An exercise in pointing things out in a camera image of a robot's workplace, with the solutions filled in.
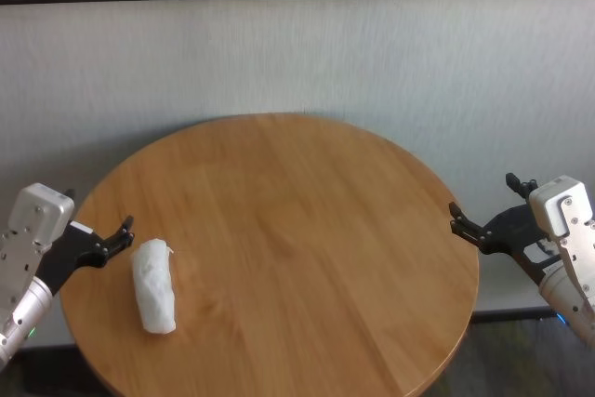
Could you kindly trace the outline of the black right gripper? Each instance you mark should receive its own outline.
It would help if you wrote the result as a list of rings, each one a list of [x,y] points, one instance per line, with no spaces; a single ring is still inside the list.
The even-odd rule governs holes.
[[[506,174],[505,180],[507,186],[523,200],[528,200],[530,193],[537,189],[534,179],[521,181],[511,172]],[[484,227],[469,220],[455,202],[448,205],[448,210],[454,235],[474,245],[484,255],[508,255],[536,285],[543,281],[546,275],[544,269],[560,260],[560,255],[556,254],[548,255],[545,260],[532,261],[524,253],[530,245],[545,247],[545,243],[551,243],[547,234],[537,226],[529,205],[509,208],[492,218]]]

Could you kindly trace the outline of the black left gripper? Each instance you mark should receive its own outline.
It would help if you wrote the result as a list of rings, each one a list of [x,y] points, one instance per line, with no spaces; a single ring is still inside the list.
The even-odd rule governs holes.
[[[64,194],[75,199],[75,190]],[[107,261],[129,248],[135,238],[134,218],[127,216],[119,229],[102,239],[93,230],[71,222],[62,236],[43,255],[35,276],[56,296],[73,273],[84,267],[102,268]]]

